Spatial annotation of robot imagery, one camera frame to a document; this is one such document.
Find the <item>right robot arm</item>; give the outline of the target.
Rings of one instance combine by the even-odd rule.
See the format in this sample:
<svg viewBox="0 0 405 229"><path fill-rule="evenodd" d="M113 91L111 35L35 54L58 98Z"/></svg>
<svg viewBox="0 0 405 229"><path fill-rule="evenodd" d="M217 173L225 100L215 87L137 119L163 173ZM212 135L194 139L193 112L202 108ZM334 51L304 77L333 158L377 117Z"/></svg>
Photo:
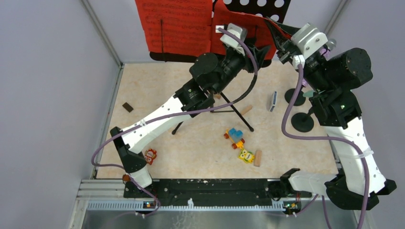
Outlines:
<svg viewBox="0 0 405 229"><path fill-rule="evenodd" d="M396 189L393 180L385 178L373 157L363 129L362 111L353 89L373 78L371 59L366 50L351 48L331 59L326 53L334 41L311 24L295 28L265 19L277 56L289 62L314 90L307 113L297 113L290 119L300 132L313 128L315 115L319 125L335 149L342 166L337 174L317 174L293 168L280 178L280 191L287 197L299 191L327 196L344 210L371 210L379 196Z"/></svg>

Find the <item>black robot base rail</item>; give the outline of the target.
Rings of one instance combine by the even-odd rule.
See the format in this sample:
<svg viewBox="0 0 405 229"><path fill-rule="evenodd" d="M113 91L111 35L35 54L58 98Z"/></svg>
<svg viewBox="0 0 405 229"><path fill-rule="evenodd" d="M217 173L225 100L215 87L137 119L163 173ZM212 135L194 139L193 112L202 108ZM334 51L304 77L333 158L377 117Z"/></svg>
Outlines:
<svg viewBox="0 0 405 229"><path fill-rule="evenodd" d="M124 182L125 198L157 198L162 207L253 207L269 206L277 200L302 200L311 193L293 191L279 179L155 179L144 191L131 181Z"/></svg>

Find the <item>black music stand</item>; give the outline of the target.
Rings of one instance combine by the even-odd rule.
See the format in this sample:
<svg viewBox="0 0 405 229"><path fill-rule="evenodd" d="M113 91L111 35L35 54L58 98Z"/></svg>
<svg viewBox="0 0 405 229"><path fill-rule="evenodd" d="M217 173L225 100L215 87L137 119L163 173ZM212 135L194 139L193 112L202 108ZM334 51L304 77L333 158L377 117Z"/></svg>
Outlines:
<svg viewBox="0 0 405 229"><path fill-rule="evenodd" d="M219 0L215 0L213 3L213 12L215 14L215 11L219 12ZM229 12L233 12L233 13L244 13L246 15L253 15L253 14L260 14L262 16L273 16L276 15L278 16L278 19L276 20L277 23L279 22L283 22L287 9L289 7L290 4L290 0L283 0L283 6L281 6L281 10L276 10L276 6L274 6L274 3L276 2L276 0L267 0L266 3L264 4L264 6L259 6L258 5L258 1L257 0L249 0L249 3L247 3L247 5L243 5L242 3L236 3L236 0L233 0L231 3L229 4L225 4L225 7L227 8L227 10ZM255 32L253 37L248 37L245 38L245 43L247 44L248 47L252 46L252 45L257 45L259 43L259 35L258 35L258 22L253 23L253 25L255 25ZM270 35L270 30L267 28L266 29L266 33L268 33L268 35L264 35L265 41L270 42L270 44L264 45L264 46L260 46L260 50L264 49L265 47L269 47L268 48L268 52L266 54L272 54L274 55L276 53L276 45L274 44L274 41L272 40L273 38L271 38ZM219 53L219 51L210 51L212 53L215 53L216 57L218 58L218 61L224 61L226 59L226 55L222 55L221 53ZM169 61L169 62L194 62L196 61L196 59L198 58L196 55L183 55L183 54L177 54L177 53L169 53L169 52L150 52L150 57L153 60L156 61ZM251 60L249 59L249 57L247 57L247 61L245 60L245 67L248 67L253 69L253 66L251 64ZM271 59L263 59L263 61L258 65L258 70L260 68L265 68L270 66L270 64L272 63ZM240 96L240 100L242 100L243 98L245 98L252 90L253 90L253 86L257 81L257 76L254 76L254 78L252 79L252 82L250 84L250 86L248 87L247 91L242 94ZM229 103L229 99L221 92L220 95L222 96L222 98ZM241 112L239 112L234 105L230 106L233 110L233 112L235 112L240 119L246 124L246 126L248 127L248 129L251 132L254 132L254 128L245 120L245 118L243 117L243 115L241 114ZM180 128L180 126L182 125L183 122L180 122L175 129L172 131L172 134L176 134L177 130Z"/></svg>

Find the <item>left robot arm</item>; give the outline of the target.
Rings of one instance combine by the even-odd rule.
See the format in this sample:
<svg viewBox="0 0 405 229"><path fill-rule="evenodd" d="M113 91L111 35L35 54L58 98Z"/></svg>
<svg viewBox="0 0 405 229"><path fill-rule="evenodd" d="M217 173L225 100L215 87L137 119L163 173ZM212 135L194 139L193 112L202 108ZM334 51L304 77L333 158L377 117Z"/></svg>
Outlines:
<svg viewBox="0 0 405 229"><path fill-rule="evenodd" d="M152 177L142 152L151 141L177 124L215 110L213 95L221 93L241 70L254 75L249 87L235 100L219 108L233 106L253 90L258 70L271 47L258 48L245 43L241 47L242 52L227 47L222 59L212 52L201 54L189 69L192 78L164 104L129 127L110 130L122 167L141 197L148 197L153 192Z"/></svg>

